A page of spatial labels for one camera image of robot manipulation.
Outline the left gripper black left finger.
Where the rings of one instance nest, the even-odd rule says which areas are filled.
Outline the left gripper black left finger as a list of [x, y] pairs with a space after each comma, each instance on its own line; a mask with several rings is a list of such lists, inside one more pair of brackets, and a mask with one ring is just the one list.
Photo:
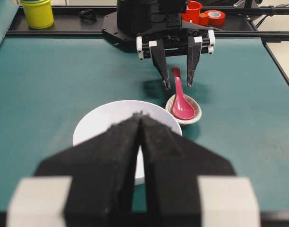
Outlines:
[[131, 211], [134, 184], [105, 187], [93, 177], [81, 183], [65, 173], [70, 149], [42, 160], [33, 176], [19, 181], [8, 205], [8, 227], [109, 226], [113, 217]]

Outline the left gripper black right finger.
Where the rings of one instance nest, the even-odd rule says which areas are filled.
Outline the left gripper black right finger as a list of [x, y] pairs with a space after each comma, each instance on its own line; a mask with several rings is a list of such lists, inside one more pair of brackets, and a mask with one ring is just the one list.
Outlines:
[[227, 159], [143, 115], [147, 212], [155, 227], [258, 227], [252, 184]]

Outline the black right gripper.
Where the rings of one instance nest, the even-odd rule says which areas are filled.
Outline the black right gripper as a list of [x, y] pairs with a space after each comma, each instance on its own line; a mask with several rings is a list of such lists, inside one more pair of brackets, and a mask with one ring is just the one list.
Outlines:
[[213, 31], [221, 29], [184, 21], [180, 14], [150, 15], [149, 19], [152, 28], [136, 36], [138, 57], [152, 58], [165, 89], [169, 90], [171, 86], [165, 49], [183, 50], [187, 47], [187, 87], [192, 87], [202, 45], [213, 47], [215, 45]]

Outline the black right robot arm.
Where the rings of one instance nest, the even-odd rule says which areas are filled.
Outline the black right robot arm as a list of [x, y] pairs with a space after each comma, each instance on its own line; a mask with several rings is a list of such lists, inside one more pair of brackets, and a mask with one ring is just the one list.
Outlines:
[[140, 60], [152, 59], [166, 89], [170, 89], [167, 57], [187, 57], [187, 86], [193, 85], [202, 53], [213, 54], [215, 27], [183, 20], [187, 0], [119, 0], [104, 17], [102, 32], [135, 48]]

